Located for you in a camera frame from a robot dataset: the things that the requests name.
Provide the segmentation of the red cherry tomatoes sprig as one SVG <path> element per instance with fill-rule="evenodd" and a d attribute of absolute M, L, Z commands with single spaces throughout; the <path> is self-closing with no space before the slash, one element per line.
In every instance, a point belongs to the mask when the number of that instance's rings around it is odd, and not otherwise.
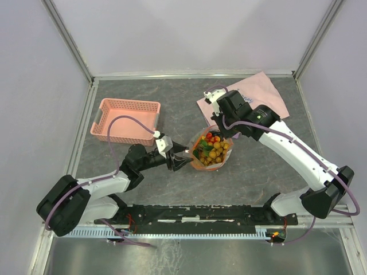
<path fill-rule="evenodd" d="M 209 131 L 205 136 L 201 136 L 198 144 L 202 146 L 213 146 L 214 143 L 221 143 L 222 141 L 223 138 L 219 131 Z"/>

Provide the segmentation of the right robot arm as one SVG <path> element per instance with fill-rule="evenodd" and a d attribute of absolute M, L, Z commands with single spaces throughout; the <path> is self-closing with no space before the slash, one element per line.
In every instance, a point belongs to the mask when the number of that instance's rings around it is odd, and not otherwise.
<path fill-rule="evenodd" d="M 213 107 L 211 119 L 225 138 L 237 133 L 253 138 L 277 153 L 307 183 L 303 189 L 270 199 L 270 206 L 263 210 L 268 223 L 276 224 L 284 216 L 301 211 L 325 219 L 349 192 L 354 171 L 317 154 L 270 107 L 259 105 L 253 109 L 236 90 L 216 89 L 204 96 Z"/>

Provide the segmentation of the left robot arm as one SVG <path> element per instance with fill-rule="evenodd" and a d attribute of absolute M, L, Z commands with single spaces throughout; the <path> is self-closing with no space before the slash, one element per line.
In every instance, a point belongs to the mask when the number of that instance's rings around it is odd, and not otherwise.
<path fill-rule="evenodd" d="M 62 176 L 36 208 L 45 228 L 58 237 L 69 234 L 78 224 L 110 219 L 122 223 L 127 216 L 124 203 L 116 197 L 136 188 L 143 180 L 142 171 L 166 165 L 177 171 L 193 161 L 188 148 L 176 142 L 159 140 L 157 148 L 147 152 L 141 144 L 134 144 L 119 168 L 111 173 L 87 179 Z"/>

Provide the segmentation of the clear zip top bag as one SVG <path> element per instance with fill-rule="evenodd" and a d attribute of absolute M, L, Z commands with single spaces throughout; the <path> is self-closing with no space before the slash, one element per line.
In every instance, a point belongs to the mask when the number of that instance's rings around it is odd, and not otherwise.
<path fill-rule="evenodd" d="M 189 142 L 191 165 L 199 171 L 213 171 L 222 167 L 229 159 L 233 141 L 225 138 L 218 126 L 202 129 Z"/>

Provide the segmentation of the brown longan bunch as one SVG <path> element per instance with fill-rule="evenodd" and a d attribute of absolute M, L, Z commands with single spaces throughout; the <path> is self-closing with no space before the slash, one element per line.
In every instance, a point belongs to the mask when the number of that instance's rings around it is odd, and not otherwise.
<path fill-rule="evenodd" d="M 221 143 L 214 143 L 213 146 L 202 146 L 199 145 L 199 140 L 193 146 L 192 155 L 197 159 L 197 167 L 203 169 L 214 169 L 222 166 L 229 158 L 232 141 L 223 138 Z"/>

